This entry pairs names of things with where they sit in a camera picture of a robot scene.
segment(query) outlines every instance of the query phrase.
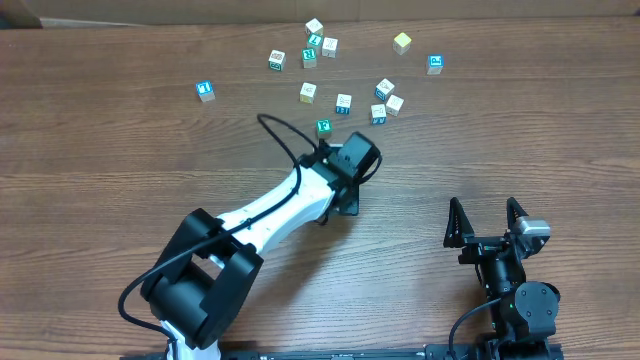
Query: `yellow block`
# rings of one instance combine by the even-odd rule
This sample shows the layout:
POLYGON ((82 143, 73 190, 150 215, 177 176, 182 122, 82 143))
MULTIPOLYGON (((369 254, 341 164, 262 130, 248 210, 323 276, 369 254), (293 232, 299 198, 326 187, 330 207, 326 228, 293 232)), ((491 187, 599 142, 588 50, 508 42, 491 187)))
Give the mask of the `yellow block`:
POLYGON ((313 104, 313 101, 311 100, 311 96, 300 94, 300 101, 306 102, 307 104, 313 104))
POLYGON ((411 43, 411 38, 405 33, 400 33, 393 41, 400 45, 400 47, 405 47, 411 43))

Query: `table surface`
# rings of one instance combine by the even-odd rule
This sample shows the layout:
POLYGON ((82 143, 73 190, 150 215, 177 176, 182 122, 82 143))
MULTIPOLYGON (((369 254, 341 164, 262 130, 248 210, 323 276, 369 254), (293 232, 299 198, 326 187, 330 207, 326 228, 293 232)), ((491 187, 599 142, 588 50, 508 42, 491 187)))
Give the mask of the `table surface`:
MULTIPOLYGON (((640 352, 638 18, 327 24, 337 59, 302 69, 303 25, 0 32, 0 353, 114 359, 165 339, 118 316, 122 289, 190 211, 219 214, 273 188, 291 164, 265 112, 332 140, 361 131, 384 162, 357 218, 303 226, 265 256, 224 337, 261 350, 444 343, 483 302, 472 266, 442 247, 457 196, 478 235, 506 227, 516 197, 553 227, 525 260, 562 293, 568 359, 640 352), (400 32, 413 39, 403 56, 400 32), (285 51, 282 73, 268 69, 285 51), (446 61, 425 76, 429 53, 446 61), (405 99, 369 125, 388 78, 405 99), (201 103, 209 79, 217 99, 201 103), (318 86, 313 106, 302 82, 318 86), (334 113, 338 93, 351 115, 334 113)), ((303 141, 279 131, 295 153, 303 141)), ((153 317, 137 293, 134 315, 153 317)), ((465 323, 457 341, 490 331, 465 323)))

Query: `printed symbol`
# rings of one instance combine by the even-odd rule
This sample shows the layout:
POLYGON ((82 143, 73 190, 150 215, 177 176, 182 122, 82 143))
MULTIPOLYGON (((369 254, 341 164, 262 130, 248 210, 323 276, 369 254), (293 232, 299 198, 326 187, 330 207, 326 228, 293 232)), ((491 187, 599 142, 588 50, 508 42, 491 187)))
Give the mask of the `printed symbol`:
POLYGON ((320 45, 320 41, 322 41, 322 38, 318 35, 311 35, 311 39, 309 39, 309 43, 315 46, 320 45))
POLYGON ((312 32, 317 32, 320 30, 320 27, 321 25, 319 21, 310 21, 308 30, 312 30, 312 32))
POLYGON ((211 92, 211 85, 208 82, 198 84, 198 92, 200 94, 211 92))
POLYGON ((329 131, 331 130, 331 124, 328 121, 318 121, 318 130, 329 131))
POLYGON ((433 66, 442 66, 442 56, 430 56, 431 65, 433 66))
POLYGON ((305 60, 311 60, 316 57, 315 51, 313 49, 302 50, 302 56, 305 60))

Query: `black bracket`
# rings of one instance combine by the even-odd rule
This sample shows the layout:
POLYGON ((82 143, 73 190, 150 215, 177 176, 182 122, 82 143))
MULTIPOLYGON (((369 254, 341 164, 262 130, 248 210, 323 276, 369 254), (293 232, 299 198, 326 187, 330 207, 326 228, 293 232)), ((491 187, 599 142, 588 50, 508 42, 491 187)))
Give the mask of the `black bracket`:
POLYGON ((526 211, 518 204, 515 198, 507 199, 507 227, 511 229, 521 216, 529 216, 526 211))
POLYGON ((443 246, 447 248, 461 248, 475 237, 473 227, 464 213, 458 198, 449 201, 449 223, 444 235, 443 246))
POLYGON ((325 215, 334 212, 356 216, 360 209, 360 184, 368 180, 365 173, 376 160, 380 160, 380 156, 380 150, 371 140, 354 132, 342 146, 332 146, 320 140, 318 151, 302 155, 299 162, 325 178, 328 186, 336 192, 325 215))
MULTIPOLYGON (((223 231, 222 224, 203 209, 193 211, 157 264, 217 236, 223 231)), ((169 321, 185 336, 187 346, 206 349, 238 315, 263 260, 253 245, 243 245, 233 236, 219 239, 196 255, 203 259, 215 255, 224 263, 215 280, 185 256, 148 278, 140 293, 159 320, 169 321)))

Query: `blue block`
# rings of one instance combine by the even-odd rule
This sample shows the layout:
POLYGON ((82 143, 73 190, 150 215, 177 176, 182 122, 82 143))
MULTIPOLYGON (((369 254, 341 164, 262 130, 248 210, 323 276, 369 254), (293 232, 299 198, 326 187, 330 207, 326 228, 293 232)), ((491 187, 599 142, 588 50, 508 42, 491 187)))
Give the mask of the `blue block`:
POLYGON ((342 107, 342 106, 336 106, 336 114, 349 115, 349 108, 342 107))
POLYGON ((211 85, 209 80, 203 81, 196 84, 196 90, 198 91, 198 95, 210 94, 213 92, 213 85, 211 85))
POLYGON ((444 60, 442 59, 442 55, 429 55, 429 66, 430 67, 443 67, 444 60))
POLYGON ((371 125, 384 125, 387 122, 387 118, 373 118, 371 125))
POLYGON ((384 96, 384 93, 382 93, 382 91, 380 91, 380 89, 376 88, 376 96, 380 98, 380 100, 385 101, 386 96, 384 96))

